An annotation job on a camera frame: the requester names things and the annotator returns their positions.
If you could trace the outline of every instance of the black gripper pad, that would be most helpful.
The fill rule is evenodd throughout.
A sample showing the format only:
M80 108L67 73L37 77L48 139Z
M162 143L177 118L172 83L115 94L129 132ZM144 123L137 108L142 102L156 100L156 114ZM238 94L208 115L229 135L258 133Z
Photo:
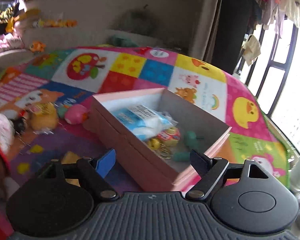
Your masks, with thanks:
M102 203L72 232L50 238L18 232L12 240L297 240L289 231L250 236L220 224L203 203L189 202L179 192L127 192L113 203Z

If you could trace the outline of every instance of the wet wipes package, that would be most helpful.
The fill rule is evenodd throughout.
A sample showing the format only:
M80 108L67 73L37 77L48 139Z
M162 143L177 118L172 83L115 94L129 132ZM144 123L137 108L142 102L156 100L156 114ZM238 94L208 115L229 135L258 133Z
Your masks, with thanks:
M176 125L168 114L158 113L144 105L122 108L111 113L141 141Z

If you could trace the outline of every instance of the play mat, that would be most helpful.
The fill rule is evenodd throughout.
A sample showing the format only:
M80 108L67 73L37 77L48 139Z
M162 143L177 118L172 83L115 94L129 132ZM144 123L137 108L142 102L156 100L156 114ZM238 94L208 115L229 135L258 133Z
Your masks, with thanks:
M269 131L250 91L222 70L175 52L155 48L80 47L40 55L8 68L0 79L0 112L13 118L40 102L90 107L91 95L164 87L232 126L220 156L233 163L254 159L287 186L287 151ZM9 152L11 177L23 184L43 163L72 151L97 157L105 152L81 125L60 121L50 135L26 132ZM116 164L106 180L119 192L140 191ZM8 235L11 228L0 227Z

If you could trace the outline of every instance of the pink box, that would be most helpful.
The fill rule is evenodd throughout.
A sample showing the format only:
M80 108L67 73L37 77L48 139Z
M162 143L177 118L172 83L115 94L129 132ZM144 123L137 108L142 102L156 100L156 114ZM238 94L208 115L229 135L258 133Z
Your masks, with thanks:
M140 141L111 111L143 104L167 111L181 131L204 137L201 152L214 157L229 136L231 127L208 112L164 88L133 90L93 96L85 128L96 133L107 148L114 148L117 160L145 191L181 191L198 174L188 162L163 160Z

